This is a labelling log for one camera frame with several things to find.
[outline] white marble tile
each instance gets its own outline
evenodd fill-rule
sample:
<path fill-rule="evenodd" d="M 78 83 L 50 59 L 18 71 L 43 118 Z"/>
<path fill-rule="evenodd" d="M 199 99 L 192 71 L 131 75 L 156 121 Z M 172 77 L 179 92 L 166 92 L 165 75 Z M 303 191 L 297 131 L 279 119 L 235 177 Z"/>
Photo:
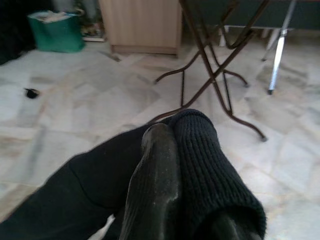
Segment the white marble tile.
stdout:
<path fill-rule="evenodd" d="M 280 207 L 283 199 L 294 194 L 288 187 L 251 164 L 246 164 L 239 175 L 246 186 L 261 201 L 267 212 L 267 218 L 269 218 L 270 211 Z"/>
<path fill-rule="evenodd" d="M 40 186 L 69 158 L 88 151 L 94 139 L 90 135 L 42 128 L 23 150 L 23 154 L 17 156 L 15 164 L 0 176 L 0 182 Z"/>
<path fill-rule="evenodd" d="M 239 118 L 256 125 L 267 136 L 268 141 L 262 142 L 251 128 L 228 120 L 215 126 L 222 149 L 232 151 L 245 162 L 270 173 L 284 135 L 248 116 L 240 115 Z"/>
<path fill-rule="evenodd" d="M 0 123 L 16 119 L 23 103 L 24 90 L 17 84 L 0 78 Z"/>
<path fill-rule="evenodd" d="M 0 176 L 13 168 L 36 135 L 34 128 L 0 127 Z"/>
<path fill-rule="evenodd" d="M 0 223 L 36 189 L 36 186 L 0 182 Z"/>
<path fill-rule="evenodd" d="M 303 193 L 308 187 L 309 178 L 317 156 L 304 147 L 286 141 L 276 159 L 272 175 L 294 190 Z"/>
<path fill-rule="evenodd" d="M 266 239 L 319 239 L 320 206 L 299 195 L 285 197 L 268 214 Z"/>
<path fill-rule="evenodd" d="M 92 132 L 113 132 L 159 99 L 149 84 L 134 75 L 124 84 L 99 94 L 93 102 Z"/>
<path fill-rule="evenodd" d="M 183 62 L 173 55 L 150 54 L 132 64 L 129 69 L 153 83 L 160 75 L 176 70 L 183 65 Z"/>
<path fill-rule="evenodd" d="M 162 98 L 149 105 L 144 111 L 135 116 L 130 123 L 135 126 L 142 126 L 154 117 L 169 112 L 173 108 Z"/>

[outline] knit sock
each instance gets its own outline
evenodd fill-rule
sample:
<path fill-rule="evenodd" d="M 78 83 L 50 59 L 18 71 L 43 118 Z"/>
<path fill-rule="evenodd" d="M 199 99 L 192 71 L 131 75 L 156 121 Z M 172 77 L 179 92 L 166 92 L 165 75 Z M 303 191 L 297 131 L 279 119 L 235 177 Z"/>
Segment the knit sock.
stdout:
<path fill-rule="evenodd" d="M 239 206 L 253 211 L 252 222 L 263 239 L 264 209 L 222 152 L 211 121 L 203 113 L 187 109 L 173 116 L 169 126 L 180 156 L 186 237 L 192 238 L 216 211 Z"/>

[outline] green bag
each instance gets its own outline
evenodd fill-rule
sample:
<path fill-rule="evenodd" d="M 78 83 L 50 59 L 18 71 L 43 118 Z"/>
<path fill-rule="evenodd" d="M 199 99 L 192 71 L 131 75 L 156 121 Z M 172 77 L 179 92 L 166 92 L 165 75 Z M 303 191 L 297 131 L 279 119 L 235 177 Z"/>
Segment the green bag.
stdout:
<path fill-rule="evenodd" d="M 49 12 L 42 11 L 28 15 L 37 49 L 61 53 L 81 51 L 85 42 L 78 23 L 78 16 L 67 13 L 67 16 L 62 20 L 43 22 L 41 18 L 45 18 L 49 14 Z"/>

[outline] wooden furniture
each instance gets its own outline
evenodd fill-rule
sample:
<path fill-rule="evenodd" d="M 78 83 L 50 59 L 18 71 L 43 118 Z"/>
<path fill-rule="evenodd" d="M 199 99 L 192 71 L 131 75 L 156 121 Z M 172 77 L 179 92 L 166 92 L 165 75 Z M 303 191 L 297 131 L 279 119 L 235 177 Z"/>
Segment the wooden furniture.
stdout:
<path fill-rule="evenodd" d="M 182 11 L 178 0 L 99 0 L 113 52 L 177 54 Z"/>

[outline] dark fabric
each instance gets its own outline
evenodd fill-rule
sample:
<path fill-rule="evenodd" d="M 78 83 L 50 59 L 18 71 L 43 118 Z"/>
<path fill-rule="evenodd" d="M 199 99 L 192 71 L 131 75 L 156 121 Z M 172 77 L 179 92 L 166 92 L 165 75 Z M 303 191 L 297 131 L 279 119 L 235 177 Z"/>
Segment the dark fabric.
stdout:
<path fill-rule="evenodd" d="M 125 205 L 149 126 L 69 160 L 0 224 L 0 240 L 88 239 Z"/>
<path fill-rule="evenodd" d="M 239 206 L 254 211 L 252 221 L 263 239 L 264 209 L 222 152 L 212 122 L 199 111 L 186 110 L 175 115 L 169 125 L 180 154 L 186 238 L 192 238 L 215 211 Z"/>
<path fill-rule="evenodd" d="M 178 145 L 186 236 L 193 236 L 199 224 L 218 209 L 243 206 L 255 212 L 252 221 L 263 237 L 263 208 L 224 156 L 210 120 L 199 111 L 185 110 L 162 122 L 173 129 Z M 0 223 L 0 239 L 88 239 L 125 205 L 130 178 L 142 157 L 142 136 L 149 126 L 120 134 L 69 160 Z M 118 218 L 111 228 L 113 238 L 104 240 L 120 234 L 120 222 Z"/>
<path fill-rule="evenodd" d="M 180 159 L 172 129 L 151 126 L 142 138 L 143 157 L 127 193 L 120 240 L 177 240 L 181 206 Z"/>

